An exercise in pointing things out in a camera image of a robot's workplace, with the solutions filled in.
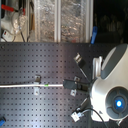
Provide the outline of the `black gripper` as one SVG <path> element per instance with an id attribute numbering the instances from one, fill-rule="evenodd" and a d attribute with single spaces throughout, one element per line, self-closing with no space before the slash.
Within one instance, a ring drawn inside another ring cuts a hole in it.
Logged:
<path id="1" fill-rule="evenodd" d="M 63 87 L 66 88 L 66 89 L 72 90 L 73 87 L 74 87 L 74 82 L 75 81 L 72 81 L 72 80 L 64 80 L 63 81 Z M 85 92 L 87 92 L 89 87 L 90 87 L 89 84 L 81 83 L 81 82 L 78 82 L 76 85 L 77 85 L 77 89 L 76 90 L 85 91 Z"/>

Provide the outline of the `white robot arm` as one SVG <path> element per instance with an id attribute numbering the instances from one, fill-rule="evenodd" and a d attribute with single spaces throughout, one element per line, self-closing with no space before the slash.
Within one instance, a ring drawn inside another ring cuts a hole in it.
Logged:
<path id="1" fill-rule="evenodd" d="M 63 87 L 88 94 L 71 114 L 75 122 L 89 110 L 94 121 L 121 122 L 128 117 L 128 44 L 114 47 L 106 58 L 94 58 L 93 75 L 89 83 L 64 80 Z"/>

